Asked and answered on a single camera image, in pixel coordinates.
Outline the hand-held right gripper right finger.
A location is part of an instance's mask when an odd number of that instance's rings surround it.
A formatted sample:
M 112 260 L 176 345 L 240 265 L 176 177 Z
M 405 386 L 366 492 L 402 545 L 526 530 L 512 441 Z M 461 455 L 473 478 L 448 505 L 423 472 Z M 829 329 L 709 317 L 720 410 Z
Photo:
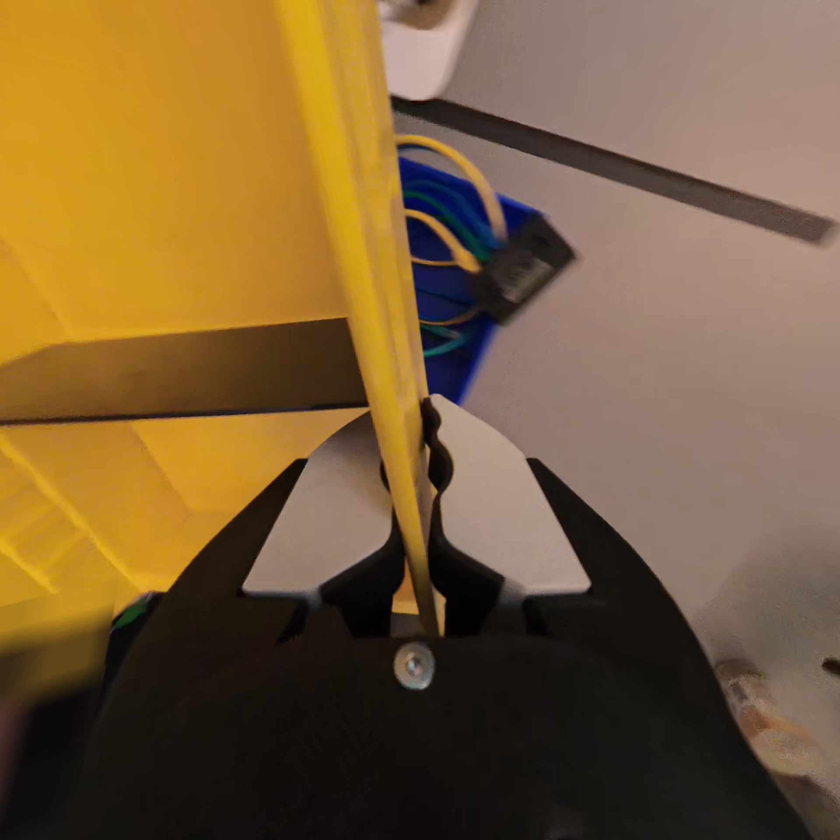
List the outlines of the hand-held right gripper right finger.
M 583 595 L 592 582 L 522 451 L 440 394 L 423 404 L 435 489 L 428 568 L 447 631 L 479 631 L 497 608 Z

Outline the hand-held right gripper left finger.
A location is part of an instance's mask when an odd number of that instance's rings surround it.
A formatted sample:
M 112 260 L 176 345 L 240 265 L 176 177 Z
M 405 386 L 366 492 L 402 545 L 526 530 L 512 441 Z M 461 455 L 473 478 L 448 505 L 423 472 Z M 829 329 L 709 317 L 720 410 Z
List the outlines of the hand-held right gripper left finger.
M 311 453 L 242 592 L 332 606 L 352 635 L 389 635 L 403 581 L 403 538 L 365 413 Z

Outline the blue plastic bin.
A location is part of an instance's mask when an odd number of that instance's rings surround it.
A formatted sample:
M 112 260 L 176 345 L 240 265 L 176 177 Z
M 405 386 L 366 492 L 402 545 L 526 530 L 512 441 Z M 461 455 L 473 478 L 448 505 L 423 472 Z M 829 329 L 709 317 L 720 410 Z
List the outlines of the blue plastic bin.
M 471 256 L 485 263 L 498 248 L 487 211 L 474 185 L 462 176 L 413 160 L 398 161 L 406 209 L 429 215 L 444 225 Z M 428 226 L 406 220 L 413 262 L 413 282 L 421 326 L 427 388 L 450 402 L 466 398 L 497 325 L 479 313 L 465 322 L 453 319 L 475 306 L 469 274 L 462 270 L 449 247 Z

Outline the black ethernet switch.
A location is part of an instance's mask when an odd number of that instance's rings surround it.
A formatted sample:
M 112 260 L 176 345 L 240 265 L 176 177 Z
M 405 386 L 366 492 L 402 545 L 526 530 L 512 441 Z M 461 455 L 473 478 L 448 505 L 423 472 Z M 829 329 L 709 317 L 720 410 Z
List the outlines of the black ethernet switch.
M 545 216 L 531 213 L 469 277 L 470 294 L 480 313 L 497 326 L 506 326 L 577 258 Z

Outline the yellow plastic bin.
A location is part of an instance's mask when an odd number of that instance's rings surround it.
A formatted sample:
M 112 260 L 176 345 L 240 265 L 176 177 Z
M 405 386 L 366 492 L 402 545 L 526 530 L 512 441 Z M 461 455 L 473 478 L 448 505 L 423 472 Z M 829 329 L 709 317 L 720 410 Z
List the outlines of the yellow plastic bin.
M 422 627 L 427 396 L 374 2 L 2 2 L 9 604 L 166 590 L 369 413 Z

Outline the white document stand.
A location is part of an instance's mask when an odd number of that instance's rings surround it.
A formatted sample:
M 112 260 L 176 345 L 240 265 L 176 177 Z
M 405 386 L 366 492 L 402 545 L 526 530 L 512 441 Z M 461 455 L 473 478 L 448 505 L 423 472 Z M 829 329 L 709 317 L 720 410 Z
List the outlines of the white document stand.
M 478 1 L 376 3 L 392 96 L 423 102 L 446 88 L 478 5 Z

